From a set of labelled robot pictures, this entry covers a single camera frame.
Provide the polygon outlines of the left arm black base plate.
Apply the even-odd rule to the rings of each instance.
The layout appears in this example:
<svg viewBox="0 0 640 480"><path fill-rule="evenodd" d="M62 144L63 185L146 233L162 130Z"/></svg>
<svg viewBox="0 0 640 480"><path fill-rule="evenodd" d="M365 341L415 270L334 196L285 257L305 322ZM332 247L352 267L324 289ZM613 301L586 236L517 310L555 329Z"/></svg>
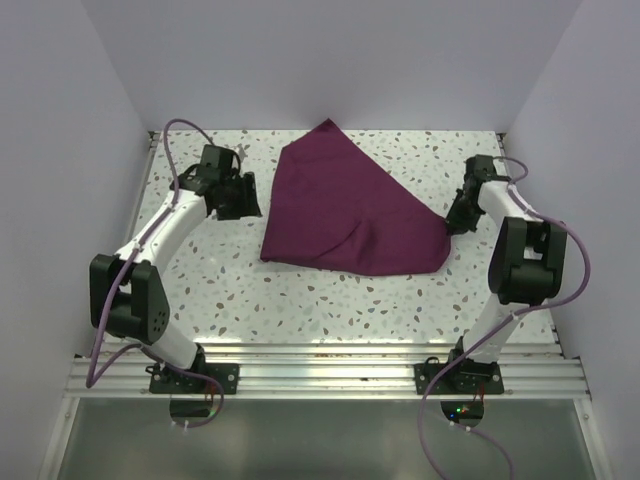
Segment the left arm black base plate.
<svg viewBox="0 0 640 480"><path fill-rule="evenodd" d="M207 363L199 373L178 373L160 364L149 365L145 372L151 376L149 392L152 394L234 395L240 379L240 368L234 363Z"/></svg>

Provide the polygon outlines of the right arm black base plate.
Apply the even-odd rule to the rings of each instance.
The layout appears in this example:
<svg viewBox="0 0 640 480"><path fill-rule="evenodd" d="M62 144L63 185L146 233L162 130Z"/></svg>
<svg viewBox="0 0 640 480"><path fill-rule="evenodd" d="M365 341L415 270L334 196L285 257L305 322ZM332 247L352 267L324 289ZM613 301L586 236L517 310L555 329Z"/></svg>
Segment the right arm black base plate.
<svg viewBox="0 0 640 480"><path fill-rule="evenodd" d="M423 395L431 381L442 371L429 389L435 395L501 395L505 393L502 373L496 362L490 364L463 361L448 370L448 364L423 362L413 366L416 393Z"/></svg>

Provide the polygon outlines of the purple cloth mat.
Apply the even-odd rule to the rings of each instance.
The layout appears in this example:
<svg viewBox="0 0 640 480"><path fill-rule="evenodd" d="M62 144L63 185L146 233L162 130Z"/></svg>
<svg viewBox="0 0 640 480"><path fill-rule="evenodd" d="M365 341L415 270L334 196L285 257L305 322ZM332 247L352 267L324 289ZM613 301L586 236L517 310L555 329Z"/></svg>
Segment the purple cloth mat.
<svg viewBox="0 0 640 480"><path fill-rule="evenodd" d="M445 220L330 119L285 146L260 258L364 276L431 274L451 252Z"/></svg>

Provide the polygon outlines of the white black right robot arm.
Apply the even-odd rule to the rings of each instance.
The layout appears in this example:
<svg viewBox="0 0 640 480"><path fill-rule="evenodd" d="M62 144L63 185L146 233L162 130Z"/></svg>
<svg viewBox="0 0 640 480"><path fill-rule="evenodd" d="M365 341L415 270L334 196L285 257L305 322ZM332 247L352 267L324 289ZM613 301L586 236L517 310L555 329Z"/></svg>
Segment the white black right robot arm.
<svg viewBox="0 0 640 480"><path fill-rule="evenodd" d="M490 296L445 369L447 384L461 393L497 375L500 353L520 318L556 297L563 277L566 231L536 217L495 160L476 155L465 161L463 186L445 219L450 235L474 232L484 215L499 227L487 273Z"/></svg>

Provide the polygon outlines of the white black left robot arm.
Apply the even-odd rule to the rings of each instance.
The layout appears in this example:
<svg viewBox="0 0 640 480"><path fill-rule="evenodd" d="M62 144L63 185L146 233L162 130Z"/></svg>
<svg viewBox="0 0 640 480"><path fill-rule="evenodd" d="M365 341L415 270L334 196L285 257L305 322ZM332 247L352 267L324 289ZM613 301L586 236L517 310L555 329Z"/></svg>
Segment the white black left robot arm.
<svg viewBox="0 0 640 480"><path fill-rule="evenodd" d="M112 255L89 266L91 323L96 344L105 334L132 339L156 359L174 366L172 379L185 392L201 390L207 367L198 346L170 323L162 274L188 235L204 220L261 215L255 175L241 172L239 155L206 145L200 161L176 176L157 212Z"/></svg>

